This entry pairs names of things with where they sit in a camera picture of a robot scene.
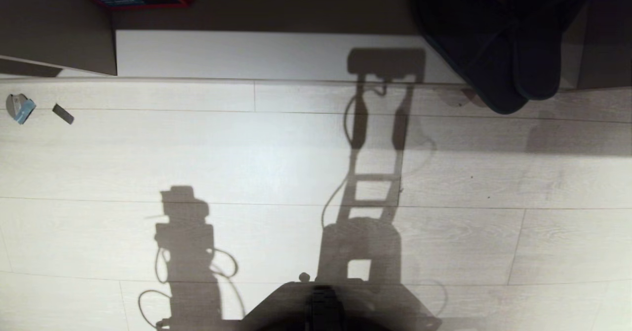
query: wooden floor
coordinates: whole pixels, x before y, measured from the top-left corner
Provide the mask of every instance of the wooden floor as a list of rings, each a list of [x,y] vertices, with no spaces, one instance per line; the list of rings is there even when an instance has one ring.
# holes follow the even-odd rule
[[[354,83],[0,83],[38,105],[23,126],[0,115],[0,329],[151,331],[141,308],[151,324],[208,308],[219,325],[307,273],[343,299],[359,288],[346,277],[366,280],[381,298],[364,315],[403,331],[429,330],[397,326],[428,311],[441,331],[632,330],[629,88],[508,117],[457,88],[418,87],[410,105],[402,85],[373,89],[352,149]],[[324,279],[322,253],[348,251],[321,241],[349,204],[350,157],[387,174],[398,154],[392,227],[344,230],[373,257]],[[356,199],[388,188],[358,183]]]

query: floor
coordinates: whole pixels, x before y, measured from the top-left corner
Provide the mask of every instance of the floor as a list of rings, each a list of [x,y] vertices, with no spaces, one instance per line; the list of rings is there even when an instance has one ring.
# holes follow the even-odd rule
[[[19,93],[3,331],[234,330],[316,283],[394,331],[632,329],[629,88],[509,117],[397,84],[0,83]]]

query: slipper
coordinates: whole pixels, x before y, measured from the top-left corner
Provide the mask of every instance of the slipper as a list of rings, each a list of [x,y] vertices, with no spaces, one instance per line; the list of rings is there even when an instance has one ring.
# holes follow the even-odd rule
[[[527,103],[512,77],[510,29],[517,19],[497,0],[414,0],[422,35],[480,98],[500,114]]]
[[[587,0],[509,1],[520,20],[512,32],[515,88],[527,99],[549,99],[559,89],[562,34]]]

